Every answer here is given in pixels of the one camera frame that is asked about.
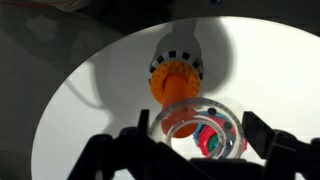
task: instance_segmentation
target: white surface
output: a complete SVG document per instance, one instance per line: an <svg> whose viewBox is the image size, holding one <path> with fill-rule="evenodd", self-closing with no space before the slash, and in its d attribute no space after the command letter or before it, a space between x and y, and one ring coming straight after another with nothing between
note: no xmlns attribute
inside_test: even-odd
<svg viewBox="0 0 320 180"><path fill-rule="evenodd" d="M188 41L198 44L179 47L175 37L167 35L174 24L188 27L195 22L194 38ZM149 90L148 68L161 51L156 48L163 37L177 43L167 50L200 53L204 61L202 97L224 103L239 119L244 110L254 111L272 128L289 131L305 142L320 136L318 37L255 19L192 19L121 39L91 57L61 85L35 136L34 180L66 179L89 137L102 132L117 136L121 128L137 124L143 108L151 110L150 119L156 116L160 105ZM251 148L243 157L263 163ZM117 175L117 179L130 178L124 171Z"/></svg>

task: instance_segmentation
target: gray background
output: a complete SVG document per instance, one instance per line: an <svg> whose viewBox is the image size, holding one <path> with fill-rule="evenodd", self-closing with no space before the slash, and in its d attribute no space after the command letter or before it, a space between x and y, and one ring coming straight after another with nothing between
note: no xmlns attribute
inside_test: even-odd
<svg viewBox="0 0 320 180"><path fill-rule="evenodd" d="M222 0L219 5L209 0L176 0L171 12L167 21L244 16L320 35L318 0ZM107 20L101 23L53 7L0 5L1 180L31 179L32 142L50 98L82 62L125 36L106 25Z"/></svg>

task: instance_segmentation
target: black stripe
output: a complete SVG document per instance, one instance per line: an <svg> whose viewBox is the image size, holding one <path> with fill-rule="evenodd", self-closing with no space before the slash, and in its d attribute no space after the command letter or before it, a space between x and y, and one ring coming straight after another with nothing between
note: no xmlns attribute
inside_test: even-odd
<svg viewBox="0 0 320 180"><path fill-rule="evenodd" d="M186 53L186 52L183 52L182 54L182 58L185 59L185 60L188 60L190 57L190 54Z"/></svg>
<svg viewBox="0 0 320 180"><path fill-rule="evenodd" d="M164 59L163 59L163 57L162 56L159 56L158 58L157 58L157 62L160 64L160 63L162 63L164 61Z"/></svg>
<svg viewBox="0 0 320 180"><path fill-rule="evenodd" d="M200 63L196 60L192 63L192 66L197 69L200 66Z"/></svg>
<svg viewBox="0 0 320 180"><path fill-rule="evenodd" d="M170 51L169 52L169 57L170 58L176 57L176 51Z"/></svg>
<svg viewBox="0 0 320 180"><path fill-rule="evenodd" d="M156 68L151 65L151 66L150 66L150 69L149 69L149 72L150 72L150 73L153 73L153 71L155 71L155 70L156 70Z"/></svg>

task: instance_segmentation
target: black and white pattern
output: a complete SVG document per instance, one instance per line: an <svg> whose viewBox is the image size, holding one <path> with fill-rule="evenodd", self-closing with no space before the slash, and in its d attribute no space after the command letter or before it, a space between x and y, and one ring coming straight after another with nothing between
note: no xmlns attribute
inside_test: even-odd
<svg viewBox="0 0 320 180"><path fill-rule="evenodd" d="M150 65L150 77L156 68L165 61L181 60L191 64L199 73L200 79L203 78L202 61L184 51L168 51L154 59Z"/></svg>

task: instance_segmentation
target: transparent container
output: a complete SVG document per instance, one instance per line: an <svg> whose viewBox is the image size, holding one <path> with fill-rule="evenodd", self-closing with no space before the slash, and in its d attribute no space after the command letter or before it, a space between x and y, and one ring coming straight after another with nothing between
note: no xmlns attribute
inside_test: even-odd
<svg viewBox="0 0 320 180"><path fill-rule="evenodd" d="M149 136L186 159L239 158L245 140L234 113L205 98L187 99L162 110L151 125Z"/></svg>

